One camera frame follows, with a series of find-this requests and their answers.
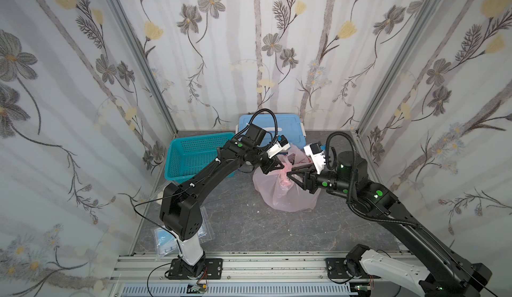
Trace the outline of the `pink plastic bag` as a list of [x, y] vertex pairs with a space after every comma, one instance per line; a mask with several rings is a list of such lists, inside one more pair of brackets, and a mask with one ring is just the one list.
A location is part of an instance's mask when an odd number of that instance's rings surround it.
[[304, 168], [312, 161], [303, 150], [293, 144], [287, 154], [278, 154], [276, 158], [284, 165], [284, 169], [264, 174], [261, 168], [257, 168], [253, 174], [254, 187], [264, 202], [271, 208], [284, 212], [314, 209], [319, 193], [311, 194], [303, 190], [287, 176], [292, 168]]

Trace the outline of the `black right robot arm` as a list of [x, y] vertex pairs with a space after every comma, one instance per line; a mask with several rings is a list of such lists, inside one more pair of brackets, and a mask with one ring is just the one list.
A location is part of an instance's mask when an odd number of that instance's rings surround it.
[[384, 227], [420, 261], [419, 266], [408, 264], [358, 244], [343, 261], [341, 268], [346, 277], [382, 278], [418, 296], [480, 296], [486, 289], [492, 276], [490, 269], [454, 252], [423, 226], [394, 193], [371, 181], [367, 161], [361, 156], [342, 152], [334, 170], [318, 172], [310, 164], [294, 168], [287, 176], [303, 190], [325, 190], [350, 201], [352, 213]]

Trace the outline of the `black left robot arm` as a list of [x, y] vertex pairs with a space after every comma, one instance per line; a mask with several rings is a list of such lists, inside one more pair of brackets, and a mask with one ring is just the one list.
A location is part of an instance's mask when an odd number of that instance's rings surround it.
[[205, 264], [197, 233], [203, 223], [201, 206], [208, 195], [246, 163], [264, 174], [284, 168], [277, 154], [290, 149], [288, 139], [277, 135], [268, 145], [261, 146], [266, 134], [265, 129], [249, 124], [244, 134], [235, 135], [218, 148], [213, 161], [199, 173], [181, 184], [165, 187], [159, 218], [177, 239], [179, 261], [191, 272], [203, 270]]

